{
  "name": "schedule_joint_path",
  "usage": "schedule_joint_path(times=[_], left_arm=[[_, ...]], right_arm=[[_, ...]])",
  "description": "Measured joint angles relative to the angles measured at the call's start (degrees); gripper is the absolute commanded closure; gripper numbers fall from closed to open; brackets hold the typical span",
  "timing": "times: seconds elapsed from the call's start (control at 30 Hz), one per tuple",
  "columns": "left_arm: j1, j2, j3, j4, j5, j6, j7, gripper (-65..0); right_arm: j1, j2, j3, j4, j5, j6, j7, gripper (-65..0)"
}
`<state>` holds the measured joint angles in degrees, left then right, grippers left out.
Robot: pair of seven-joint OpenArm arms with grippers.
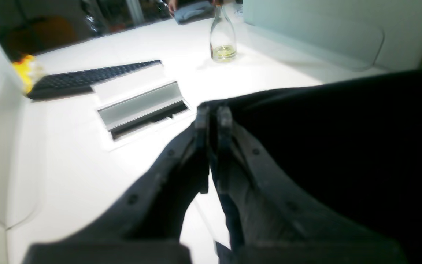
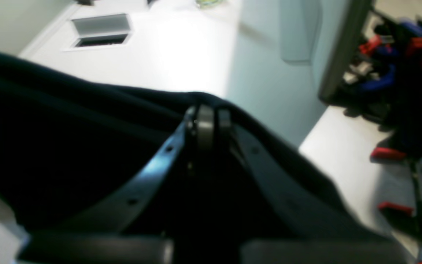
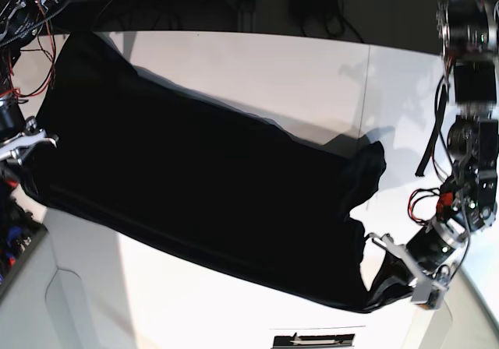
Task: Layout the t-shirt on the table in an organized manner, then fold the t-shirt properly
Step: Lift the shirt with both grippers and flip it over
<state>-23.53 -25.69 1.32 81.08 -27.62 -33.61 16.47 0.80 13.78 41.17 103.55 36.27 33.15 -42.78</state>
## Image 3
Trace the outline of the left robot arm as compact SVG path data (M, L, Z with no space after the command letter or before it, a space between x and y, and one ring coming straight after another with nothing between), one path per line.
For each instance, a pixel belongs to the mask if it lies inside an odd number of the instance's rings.
M463 264L474 232L491 226L498 204L498 0L441 0L437 30L443 75L434 98L434 127L416 169L422 176L442 145L451 165L436 189L417 189L407 212L434 197L434 215L416 218L419 231L404 245L389 234L368 238L385 256L370 289L368 311L410 298L427 310L440 308Z

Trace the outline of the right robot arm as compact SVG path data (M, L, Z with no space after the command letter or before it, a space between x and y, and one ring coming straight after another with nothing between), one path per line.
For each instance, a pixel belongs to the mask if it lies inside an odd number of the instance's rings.
M33 117L25 118L20 105L46 88L55 74L55 53L48 55L51 68L35 91L22 94L12 81L13 67L21 51L45 30L51 33L51 20L71 0L1 0L1 162L21 165L36 145L57 144L37 125Z

